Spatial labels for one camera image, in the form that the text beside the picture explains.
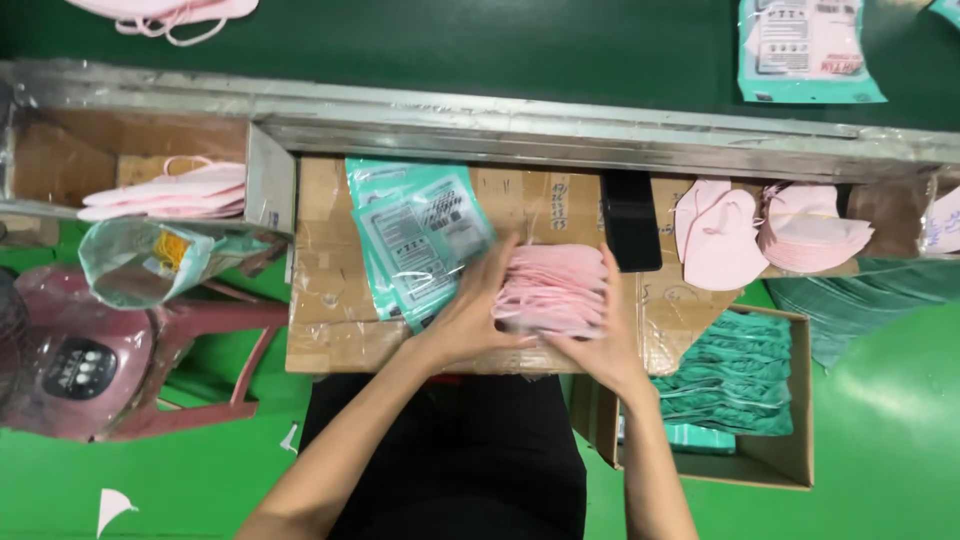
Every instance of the human hand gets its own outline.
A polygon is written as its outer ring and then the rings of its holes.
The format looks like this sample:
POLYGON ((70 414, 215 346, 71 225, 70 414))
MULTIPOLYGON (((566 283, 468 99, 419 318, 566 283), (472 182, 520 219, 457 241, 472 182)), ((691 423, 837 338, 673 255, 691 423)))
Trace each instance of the human hand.
POLYGON ((584 371, 612 390, 621 400, 631 402, 633 399, 658 399, 657 389, 650 382, 643 366, 643 358, 634 348, 636 330, 629 327, 623 312, 623 279, 620 269, 607 244, 602 244, 600 251, 609 271, 607 313, 603 321, 606 336, 590 341, 577 341, 565 336, 545 336, 544 339, 573 358, 584 371))
POLYGON ((533 336, 506 333, 493 326, 493 304, 518 242, 519 235, 511 233, 474 262, 460 279, 457 295, 437 319, 420 335, 407 340, 409 347, 417 350, 417 356, 427 359, 431 369, 438 370, 487 351, 536 345, 533 336))

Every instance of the human arm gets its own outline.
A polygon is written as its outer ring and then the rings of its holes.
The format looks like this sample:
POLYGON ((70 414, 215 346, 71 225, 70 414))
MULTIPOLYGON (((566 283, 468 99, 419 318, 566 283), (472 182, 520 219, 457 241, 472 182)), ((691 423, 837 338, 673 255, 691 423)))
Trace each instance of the human arm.
POLYGON ((527 346, 493 327, 491 308, 517 238, 471 266, 457 296, 430 327, 408 339, 326 426, 237 532, 237 540, 326 537, 399 412, 434 372, 493 349, 527 346))
POLYGON ((606 337, 590 341, 568 337, 547 339, 613 391, 624 404, 626 439, 621 463, 628 538, 695 539, 697 529, 660 417, 660 395, 646 375, 642 358, 633 349, 634 331, 628 328, 620 305, 620 272, 610 249, 603 245, 601 251, 610 271, 604 321, 606 337))

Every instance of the smartphone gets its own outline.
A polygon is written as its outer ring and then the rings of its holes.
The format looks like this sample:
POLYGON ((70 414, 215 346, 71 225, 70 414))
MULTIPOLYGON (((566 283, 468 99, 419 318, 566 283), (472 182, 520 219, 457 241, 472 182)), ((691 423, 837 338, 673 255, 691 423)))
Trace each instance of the smartphone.
POLYGON ((654 190, 646 171, 600 174, 607 245, 622 272, 654 272, 663 266, 654 190))

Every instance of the forearm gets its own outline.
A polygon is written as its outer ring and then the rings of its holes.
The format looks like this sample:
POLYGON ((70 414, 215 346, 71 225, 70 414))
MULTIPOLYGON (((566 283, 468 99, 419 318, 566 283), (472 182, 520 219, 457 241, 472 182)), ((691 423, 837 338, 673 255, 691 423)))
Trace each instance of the forearm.
POLYGON ((660 398, 652 387, 631 394, 624 399, 628 538, 697 538, 660 417, 660 398))
MULTIPOLYGON (((427 366, 416 347, 401 346, 280 478, 237 538, 298 526, 326 536, 387 429, 429 377, 427 366)), ((273 537, 297 538, 294 533, 273 537)))

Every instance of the green floor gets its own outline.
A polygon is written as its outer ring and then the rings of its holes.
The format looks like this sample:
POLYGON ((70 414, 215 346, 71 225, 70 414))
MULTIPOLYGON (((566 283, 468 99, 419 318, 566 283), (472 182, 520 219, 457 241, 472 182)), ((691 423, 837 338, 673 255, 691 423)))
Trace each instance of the green floor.
MULTIPOLYGON (((60 249, 0 251, 0 264, 70 260, 77 238, 64 227, 60 249)), ((289 299, 281 263, 255 281, 228 279, 289 299)), ((745 301, 770 302, 759 283, 745 301)), ((960 305, 930 308, 856 342, 829 373, 815 367, 816 487, 802 493, 685 481, 702 537, 955 538, 957 321, 960 305)), ((235 378, 254 339, 244 332, 207 340, 182 368, 235 378)), ((117 445, 0 432, 0 539, 93 538, 105 487, 140 511, 122 514, 104 538, 230 537, 294 459, 279 442, 302 420, 310 381, 284 373, 284 339, 285 332, 253 380, 262 407, 250 421, 117 445)), ((623 538, 622 473, 581 443, 589 470, 586 538, 623 538)))

